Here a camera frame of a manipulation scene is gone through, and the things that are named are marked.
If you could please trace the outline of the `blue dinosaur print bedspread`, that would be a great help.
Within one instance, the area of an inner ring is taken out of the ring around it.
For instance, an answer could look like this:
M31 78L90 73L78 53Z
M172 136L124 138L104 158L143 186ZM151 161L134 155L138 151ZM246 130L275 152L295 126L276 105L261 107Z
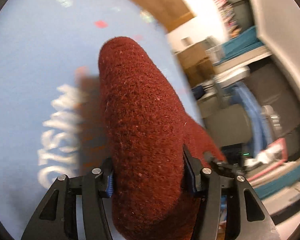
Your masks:
M84 146L75 108L98 97L98 54L117 36L143 47L199 121L164 28L131 0L8 0L1 9L0 221L14 239L57 176L77 176L106 153L97 118Z

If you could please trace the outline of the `blue folded blanket pile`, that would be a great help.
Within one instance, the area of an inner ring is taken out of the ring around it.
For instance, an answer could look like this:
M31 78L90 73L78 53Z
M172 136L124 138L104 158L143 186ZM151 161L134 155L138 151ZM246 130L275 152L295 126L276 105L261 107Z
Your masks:
M240 104L246 111L251 122L252 138L247 143L250 156L255 158L273 142L271 131L262 109L250 89L243 83L237 82L228 88L232 105Z

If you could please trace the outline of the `row of books on shelf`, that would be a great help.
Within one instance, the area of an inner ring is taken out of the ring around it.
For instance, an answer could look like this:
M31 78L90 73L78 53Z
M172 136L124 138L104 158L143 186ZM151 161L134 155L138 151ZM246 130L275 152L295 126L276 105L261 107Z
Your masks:
M223 23L228 32L229 38L236 38L242 28L238 25L235 19L235 12L232 3L229 0L213 0L216 4L219 13L221 14Z

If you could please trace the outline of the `wall socket plate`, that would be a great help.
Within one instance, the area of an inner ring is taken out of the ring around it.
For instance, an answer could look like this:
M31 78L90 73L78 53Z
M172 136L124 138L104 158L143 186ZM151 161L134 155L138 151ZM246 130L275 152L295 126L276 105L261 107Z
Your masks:
M182 42L182 44L183 44L185 47L191 46L191 45L193 44L193 43L192 43L192 40L190 39L190 37L182 38L182 39L181 39L181 42Z

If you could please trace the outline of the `wooden bedside drawer cabinet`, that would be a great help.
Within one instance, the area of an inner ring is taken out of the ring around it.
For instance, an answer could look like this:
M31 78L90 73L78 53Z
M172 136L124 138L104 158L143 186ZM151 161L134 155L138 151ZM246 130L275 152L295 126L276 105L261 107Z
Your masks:
M204 45L195 43L176 54L191 87L209 80L215 74Z

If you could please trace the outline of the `dark red knit sweater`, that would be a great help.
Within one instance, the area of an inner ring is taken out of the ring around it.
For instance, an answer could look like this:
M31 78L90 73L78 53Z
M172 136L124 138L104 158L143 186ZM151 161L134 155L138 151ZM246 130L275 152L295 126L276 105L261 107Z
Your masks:
M200 161L225 156L133 39L107 41L98 68L115 228L126 239L190 239L200 201L186 188L183 147Z

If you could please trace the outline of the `teal curtain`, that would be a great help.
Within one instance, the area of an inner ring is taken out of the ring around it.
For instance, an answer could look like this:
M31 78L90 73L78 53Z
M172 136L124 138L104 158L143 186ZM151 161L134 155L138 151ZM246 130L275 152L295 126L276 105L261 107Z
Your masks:
M264 43L257 38L256 26L254 25L236 38L222 44L224 57L221 59L221 63L262 46L264 46Z

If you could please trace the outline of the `grey chair with black legs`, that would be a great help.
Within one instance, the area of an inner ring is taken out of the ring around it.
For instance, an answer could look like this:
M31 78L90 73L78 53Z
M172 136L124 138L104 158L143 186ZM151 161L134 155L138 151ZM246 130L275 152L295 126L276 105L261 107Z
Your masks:
M250 118L239 104L220 109L204 118L204 125L219 148L245 144L253 137Z

